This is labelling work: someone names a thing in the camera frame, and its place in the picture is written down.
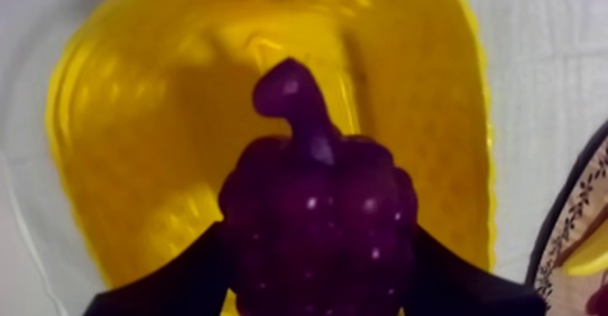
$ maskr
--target yellow plastic container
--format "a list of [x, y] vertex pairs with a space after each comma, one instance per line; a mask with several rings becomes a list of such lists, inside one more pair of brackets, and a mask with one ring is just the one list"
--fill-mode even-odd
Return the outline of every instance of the yellow plastic container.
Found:
[[487, 97], [466, 13], [461, 0], [109, 0], [71, 39], [46, 115], [109, 286], [220, 220], [215, 199], [245, 145], [289, 132], [251, 103], [286, 56], [311, 68], [345, 133], [376, 138], [412, 174], [422, 225], [489, 268]]

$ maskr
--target yellow translucent dish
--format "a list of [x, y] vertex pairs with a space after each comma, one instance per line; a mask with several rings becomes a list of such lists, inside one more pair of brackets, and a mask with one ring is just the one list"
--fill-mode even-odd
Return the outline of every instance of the yellow translucent dish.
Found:
[[313, 71], [342, 131], [376, 138], [411, 173], [421, 224], [490, 268], [487, 95], [467, 12], [462, 0], [102, 5], [54, 72], [46, 127], [109, 287], [221, 220], [216, 197], [245, 145], [289, 133], [251, 103], [254, 83], [287, 56]]

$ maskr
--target yellow bowl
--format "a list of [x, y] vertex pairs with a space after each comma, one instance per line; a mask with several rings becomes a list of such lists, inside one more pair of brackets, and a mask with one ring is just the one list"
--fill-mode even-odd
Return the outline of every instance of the yellow bowl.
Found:
[[46, 127], [109, 286], [150, 273], [221, 219], [244, 146], [288, 133], [253, 84], [286, 56], [317, 77], [345, 133], [409, 171], [420, 221], [462, 258], [492, 260], [482, 62], [462, 0], [109, 0], [73, 36]]

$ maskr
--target white surface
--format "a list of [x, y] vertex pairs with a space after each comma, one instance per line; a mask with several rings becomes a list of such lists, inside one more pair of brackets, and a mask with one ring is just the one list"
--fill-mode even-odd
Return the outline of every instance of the white surface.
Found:
[[578, 152], [608, 120], [608, 0], [469, 0], [489, 61], [496, 273], [523, 280]]
[[[53, 290], [74, 315], [101, 285], [55, 186], [43, 108], [52, 66], [99, 1], [0, 0], [0, 150], [19, 178], [15, 193], [24, 218], [36, 224], [38, 254], [52, 263]], [[521, 280], [540, 223], [578, 151], [608, 118], [608, 0], [469, 2], [489, 60], [499, 200], [495, 269]], [[2, 179], [0, 314], [55, 315]], [[57, 251], [58, 244], [73, 251]]]
[[[103, 290], [59, 189], [43, 129], [52, 67], [70, 35], [100, 1], [0, 0], [0, 153], [6, 156], [14, 197], [30, 226], [29, 240], [35, 248], [24, 260], [26, 252], [5, 249], [19, 245], [23, 250], [25, 237], [19, 243], [14, 227], [11, 233], [0, 235], [3, 316], [53, 316], [63, 308], [79, 315], [90, 298]], [[18, 219], [4, 209], [10, 206], [6, 195], [0, 195], [0, 206], [7, 211], [0, 215], [0, 223], [10, 227]], [[35, 266], [36, 257], [44, 270]], [[61, 306], [52, 304], [45, 283]]]

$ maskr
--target purple figurine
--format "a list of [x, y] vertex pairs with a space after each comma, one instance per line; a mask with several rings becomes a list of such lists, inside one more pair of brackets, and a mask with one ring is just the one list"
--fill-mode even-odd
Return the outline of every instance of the purple figurine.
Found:
[[220, 194], [241, 315], [395, 316], [413, 269], [412, 180], [372, 139], [344, 137], [288, 59], [253, 93], [292, 136], [253, 141]]

